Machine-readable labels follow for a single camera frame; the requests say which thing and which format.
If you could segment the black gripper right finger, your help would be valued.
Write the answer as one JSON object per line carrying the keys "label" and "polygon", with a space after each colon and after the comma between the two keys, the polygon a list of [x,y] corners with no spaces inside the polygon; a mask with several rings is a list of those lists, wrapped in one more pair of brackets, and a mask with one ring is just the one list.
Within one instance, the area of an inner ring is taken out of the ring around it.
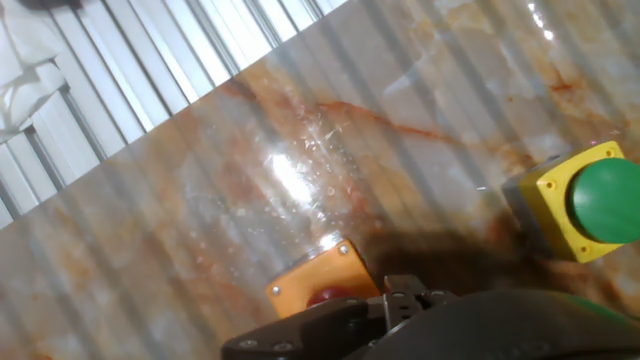
{"label": "black gripper right finger", "polygon": [[457,296],[447,290],[427,288],[416,276],[403,275],[407,304],[401,306],[400,327],[416,315],[431,308],[451,303]]}

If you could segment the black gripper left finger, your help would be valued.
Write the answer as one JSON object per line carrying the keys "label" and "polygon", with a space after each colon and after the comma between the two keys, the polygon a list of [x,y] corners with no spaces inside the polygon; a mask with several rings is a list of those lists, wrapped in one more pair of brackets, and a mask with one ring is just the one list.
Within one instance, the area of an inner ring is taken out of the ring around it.
{"label": "black gripper left finger", "polygon": [[385,291],[372,298],[326,300],[228,340],[223,360],[361,359],[388,333],[387,295],[403,288],[403,277],[384,278]]}

